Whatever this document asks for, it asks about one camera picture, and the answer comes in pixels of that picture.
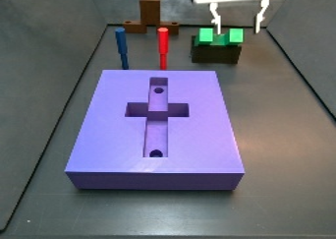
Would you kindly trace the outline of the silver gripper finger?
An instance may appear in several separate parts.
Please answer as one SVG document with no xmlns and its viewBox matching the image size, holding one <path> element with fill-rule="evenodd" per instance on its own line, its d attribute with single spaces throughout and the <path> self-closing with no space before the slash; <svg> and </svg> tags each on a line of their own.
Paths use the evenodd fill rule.
<svg viewBox="0 0 336 239">
<path fill-rule="evenodd" d="M 221 34 L 221 16 L 217 13 L 217 3 L 209 3 L 209 12 L 212 14 L 210 23 L 216 27 L 216 34 Z"/>
<path fill-rule="evenodd" d="M 254 33 L 260 32 L 261 22 L 265 19 L 264 14 L 265 14 L 268 7 L 269 7 L 269 0 L 261 0 L 261 2 L 260 2 L 261 10 L 257 13 L 256 18 L 254 18 Z"/>
</svg>

